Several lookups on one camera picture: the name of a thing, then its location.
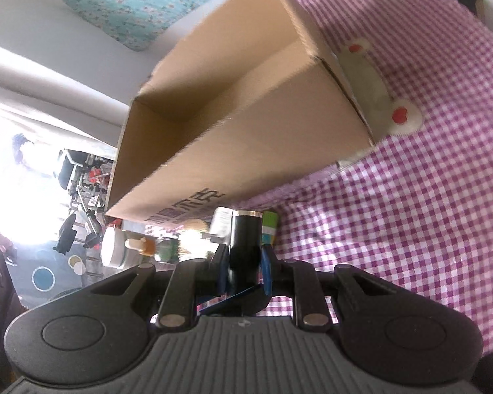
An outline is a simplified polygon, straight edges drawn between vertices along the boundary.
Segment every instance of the silver bolt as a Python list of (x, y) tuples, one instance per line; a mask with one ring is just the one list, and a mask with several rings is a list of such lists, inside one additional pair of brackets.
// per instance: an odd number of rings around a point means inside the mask
[(303, 317), (303, 322), (307, 326), (321, 327), (325, 326), (329, 322), (329, 317), (320, 313), (307, 314)]
[(184, 324), (186, 319), (179, 314), (166, 314), (164, 317), (161, 317), (159, 323), (161, 326), (165, 327), (179, 327)]

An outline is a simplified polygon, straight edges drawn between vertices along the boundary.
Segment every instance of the purple gingham fabric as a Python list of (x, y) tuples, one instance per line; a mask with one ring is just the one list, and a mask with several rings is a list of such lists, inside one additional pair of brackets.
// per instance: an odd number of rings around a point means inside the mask
[[(335, 52), (368, 39), (394, 98), (424, 113), (344, 172), (240, 205), (281, 217), (276, 252), (350, 263), (466, 313), (493, 350), (493, 35), (455, 0), (299, 0)], [(268, 315), (289, 314), (275, 298)]]

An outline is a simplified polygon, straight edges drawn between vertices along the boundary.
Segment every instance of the white curtain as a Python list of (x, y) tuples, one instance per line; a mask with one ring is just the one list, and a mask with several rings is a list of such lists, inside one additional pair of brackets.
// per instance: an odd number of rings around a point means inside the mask
[(128, 107), (0, 48), (0, 116), (26, 136), (113, 159)]

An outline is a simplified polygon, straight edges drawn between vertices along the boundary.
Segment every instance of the open cardboard box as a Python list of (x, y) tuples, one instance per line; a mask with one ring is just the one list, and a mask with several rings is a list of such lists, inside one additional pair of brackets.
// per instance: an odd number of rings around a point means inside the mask
[(351, 96), (296, 0), (228, 0), (135, 98), (108, 214), (177, 226), (366, 150)]

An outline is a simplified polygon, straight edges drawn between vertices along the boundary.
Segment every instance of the bear ear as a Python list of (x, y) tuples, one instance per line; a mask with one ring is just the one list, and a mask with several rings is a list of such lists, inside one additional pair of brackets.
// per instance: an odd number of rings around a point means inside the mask
[(408, 135), (424, 124), (420, 109), (407, 99), (394, 101), (390, 109), (389, 134)]
[(371, 43), (364, 38), (355, 38), (348, 42), (345, 48), (352, 54), (364, 55), (371, 49)]

